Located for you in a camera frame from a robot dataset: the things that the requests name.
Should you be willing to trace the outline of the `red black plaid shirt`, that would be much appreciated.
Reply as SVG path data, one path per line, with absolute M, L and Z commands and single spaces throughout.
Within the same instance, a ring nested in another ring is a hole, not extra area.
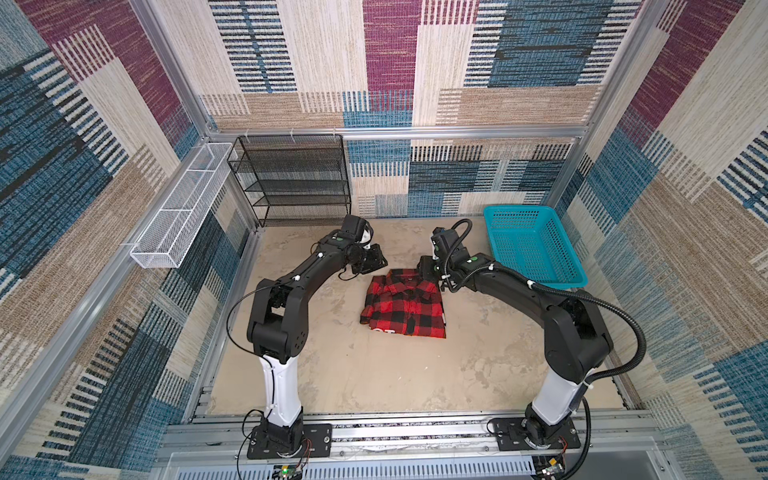
M 439 288 L 418 269 L 391 269 L 373 276 L 359 323 L 389 334 L 446 338 Z

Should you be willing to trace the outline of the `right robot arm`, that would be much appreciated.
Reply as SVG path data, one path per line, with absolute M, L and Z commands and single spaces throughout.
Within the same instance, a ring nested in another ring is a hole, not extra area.
M 442 265 L 432 256 L 420 258 L 419 271 L 451 292 L 464 287 L 489 295 L 536 322 L 544 332 L 548 372 L 539 393 L 526 407 L 519 430 L 533 449 L 555 443 L 570 425 L 570 417 L 597 380 L 636 368 L 647 352 L 639 323 L 615 305 L 584 290 L 554 289 L 529 279 L 490 258 L 477 255 Z M 627 362 L 600 371 L 613 351 L 612 337 L 601 312 L 621 318 L 634 333 L 636 351 Z

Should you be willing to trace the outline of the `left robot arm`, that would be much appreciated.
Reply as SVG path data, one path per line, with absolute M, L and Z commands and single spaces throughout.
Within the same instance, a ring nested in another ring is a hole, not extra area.
M 374 230 L 349 215 L 341 228 L 317 243 L 289 273 L 264 279 L 254 291 L 247 340 L 262 366 L 266 411 L 256 440 L 293 452 L 304 441 L 303 407 L 298 393 L 298 357 L 309 336 L 309 303 L 333 275 L 352 269 L 366 275 L 387 265 Z

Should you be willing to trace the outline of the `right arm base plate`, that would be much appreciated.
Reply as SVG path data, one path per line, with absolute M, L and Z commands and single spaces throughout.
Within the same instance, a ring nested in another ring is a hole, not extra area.
M 570 417 L 556 425 L 542 423 L 536 418 L 497 417 L 486 423 L 486 430 L 496 439 L 500 451 L 562 450 L 582 446 Z

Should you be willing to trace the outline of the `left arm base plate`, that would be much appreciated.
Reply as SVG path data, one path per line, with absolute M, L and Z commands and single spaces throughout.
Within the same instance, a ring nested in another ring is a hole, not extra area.
M 294 426 L 282 427 L 265 422 L 250 432 L 246 457 L 249 460 L 299 459 L 309 452 L 309 457 L 330 456 L 333 426 L 330 423 L 304 425 L 298 421 Z

